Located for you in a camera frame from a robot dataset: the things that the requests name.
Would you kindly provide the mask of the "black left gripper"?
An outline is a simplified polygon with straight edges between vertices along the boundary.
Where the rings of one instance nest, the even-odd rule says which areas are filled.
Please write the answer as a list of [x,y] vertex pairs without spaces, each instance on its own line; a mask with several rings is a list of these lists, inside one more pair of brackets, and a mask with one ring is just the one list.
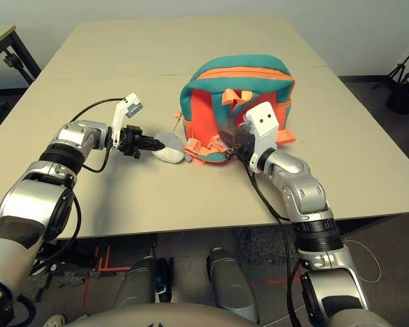
[[120,140],[118,150],[125,156],[131,156],[134,159],[140,158],[139,142],[141,137],[141,149],[145,151],[160,151],[164,144],[151,136],[142,136],[141,128],[133,125],[122,127],[120,131]]

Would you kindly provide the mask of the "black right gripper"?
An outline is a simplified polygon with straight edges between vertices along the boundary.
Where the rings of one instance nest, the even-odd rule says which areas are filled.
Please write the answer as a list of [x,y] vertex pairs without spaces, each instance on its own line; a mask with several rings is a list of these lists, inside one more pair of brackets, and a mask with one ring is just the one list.
[[238,157],[240,160],[250,160],[254,154],[255,136],[249,132],[239,131],[234,134],[221,131],[220,140],[225,145],[236,145],[227,148],[225,157]]

